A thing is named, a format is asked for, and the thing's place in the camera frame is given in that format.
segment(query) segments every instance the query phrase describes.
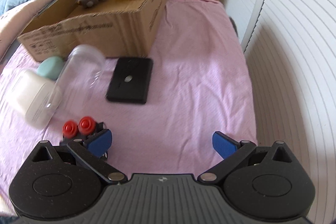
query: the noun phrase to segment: red cap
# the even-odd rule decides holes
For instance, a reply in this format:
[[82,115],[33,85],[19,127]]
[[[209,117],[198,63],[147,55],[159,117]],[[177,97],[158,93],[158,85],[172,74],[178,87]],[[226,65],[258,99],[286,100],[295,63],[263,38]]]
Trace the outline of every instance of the red cap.
[[93,133],[96,128],[96,121],[90,116],[85,116],[79,121],[78,129],[83,135],[89,135]]
[[62,129],[63,136],[68,139],[75,137],[77,132],[78,132],[78,125],[73,120],[67,121]]

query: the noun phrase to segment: clear plastic container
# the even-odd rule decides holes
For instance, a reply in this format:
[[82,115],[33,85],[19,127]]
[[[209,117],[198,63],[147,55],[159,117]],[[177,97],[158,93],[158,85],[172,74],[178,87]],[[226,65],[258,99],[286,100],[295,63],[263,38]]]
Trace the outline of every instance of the clear plastic container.
[[[47,109],[56,111],[56,119],[62,122],[79,120],[86,115],[104,65],[105,56],[93,46],[79,45],[72,50],[56,81],[55,92],[51,93],[46,104]],[[61,90],[63,95],[58,108],[53,106],[57,90]]]

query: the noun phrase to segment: pink blanket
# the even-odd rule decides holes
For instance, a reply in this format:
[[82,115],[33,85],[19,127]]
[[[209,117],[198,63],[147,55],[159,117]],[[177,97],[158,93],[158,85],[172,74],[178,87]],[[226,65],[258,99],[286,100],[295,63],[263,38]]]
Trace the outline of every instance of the pink blanket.
[[[150,57],[147,103],[105,100],[116,60],[107,60],[93,97],[79,115],[104,121],[113,133],[108,163],[127,174],[192,173],[221,161],[212,148],[219,130],[256,142],[252,87],[245,59],[223,5],[214,0],[168,0]],[[20,46],[0,77],[0,195],[9,204],[11,180],[40,140],[58,145],[62,122],[42,131],[27,126],[6,103],[8,85],[22,68],[38,64]],[[71,108],[83,87],[71,86]]]

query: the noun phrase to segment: black case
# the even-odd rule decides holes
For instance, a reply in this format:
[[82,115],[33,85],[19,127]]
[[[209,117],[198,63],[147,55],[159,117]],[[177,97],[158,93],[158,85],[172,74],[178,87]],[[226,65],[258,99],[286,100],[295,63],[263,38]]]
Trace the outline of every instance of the black case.
[[153,61],[150,58],[122,57],[115,67],[106,99],[110,102],[145,104],[151,80]]

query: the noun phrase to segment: screw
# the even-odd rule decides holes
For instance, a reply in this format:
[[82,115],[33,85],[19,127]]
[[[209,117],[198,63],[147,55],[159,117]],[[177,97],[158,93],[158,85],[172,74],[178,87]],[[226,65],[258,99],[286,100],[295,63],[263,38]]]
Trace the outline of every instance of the screw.
[[132,75],[128,75],[128,76],[126,76],[126,78],[125,78],[124,81],[125,81],[126,83],[128,83],[128,82],[130,82],[130,81],[132,80],[132,78],[133,78]]
[[114,172],[108,175],[109,180],[120,181],[125,178],[125,175],[120,172]]
[[214,173],[203,173],[200,177],[203,181],[214,181],[217,179],[217,176]]

